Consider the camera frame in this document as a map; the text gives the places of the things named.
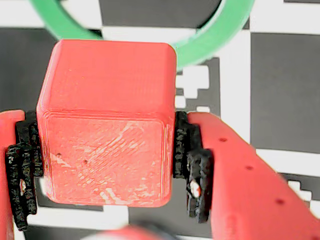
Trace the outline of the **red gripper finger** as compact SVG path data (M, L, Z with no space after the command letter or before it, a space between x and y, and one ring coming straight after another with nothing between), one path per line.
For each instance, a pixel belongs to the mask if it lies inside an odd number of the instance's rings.
M27 217L37 213L35 181L44 175L34 110L0 114L0 238L14 239L14 227L28 229Z
M320 221L219 117L175 114L173 177L185 179L187 214L215 240L317 240Z

